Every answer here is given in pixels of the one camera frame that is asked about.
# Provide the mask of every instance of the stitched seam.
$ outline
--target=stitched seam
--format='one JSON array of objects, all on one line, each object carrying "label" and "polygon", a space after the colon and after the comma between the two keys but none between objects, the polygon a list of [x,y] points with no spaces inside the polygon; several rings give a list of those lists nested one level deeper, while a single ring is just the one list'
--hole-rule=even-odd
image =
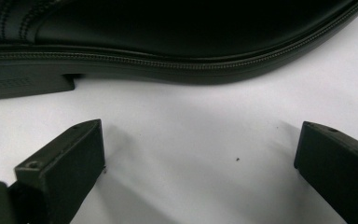
[{"label": "stitched seam", "polygon": [[6,23],[9,16],[9,12],[12,9],[14,0],[1,0],[0,1],[0,39],[6,39]]},{"label": "stitched seam", "polygon": [[39,0],[35,5],[31,7],[28,13],[24,16],[21,22],[20,30],[19,30],[19,38],[20,40],[26,42],[27,35],[31,24],[38,17],[42,16],[47,10],[55,7],[62,0]]}]

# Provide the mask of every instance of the white surface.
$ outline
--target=white surface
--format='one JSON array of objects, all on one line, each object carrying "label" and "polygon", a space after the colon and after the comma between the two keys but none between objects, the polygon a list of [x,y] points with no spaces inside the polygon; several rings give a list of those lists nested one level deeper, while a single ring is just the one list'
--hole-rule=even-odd
[{"label": "white surface", "polygon": [[111,76],[0,100],[0,180],[13,183],[13,167],[70,126],[102,119],[108,173],[74,224],[344,223],[293,161],[304,120],[358,139],[358,18],[299,60],[241,82]]}]

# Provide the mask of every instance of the screw hole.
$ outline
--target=screw hole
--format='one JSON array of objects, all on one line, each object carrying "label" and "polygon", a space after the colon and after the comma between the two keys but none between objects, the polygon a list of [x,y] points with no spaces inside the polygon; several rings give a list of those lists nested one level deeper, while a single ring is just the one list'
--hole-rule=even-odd
[{"label": "screw hole", "polygon": [[337,132],[338,132],[338,130],[333,129],[333,128],[328,128],[327,130],[330,131],[330,132],[332,132],[332,133],[337,133]]},{"label": "screw hole", "polygon": [[25,166],[28,167],[28,168],[36,169],[37,167],[39,167],[39,162],[37,162],[37,161],[30,161],[30,162],[28,162]]}]

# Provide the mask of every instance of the black shoe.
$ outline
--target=black shoe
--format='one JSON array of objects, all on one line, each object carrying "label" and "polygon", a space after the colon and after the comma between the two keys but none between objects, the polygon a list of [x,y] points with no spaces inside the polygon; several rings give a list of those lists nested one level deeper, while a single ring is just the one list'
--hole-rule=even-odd
[{"label": "black shoe", "polygon": [[72,90],[63,75],[96,72],[204,83],[254,76],[356,15],[358,0],[1,0],[0,97]]}]

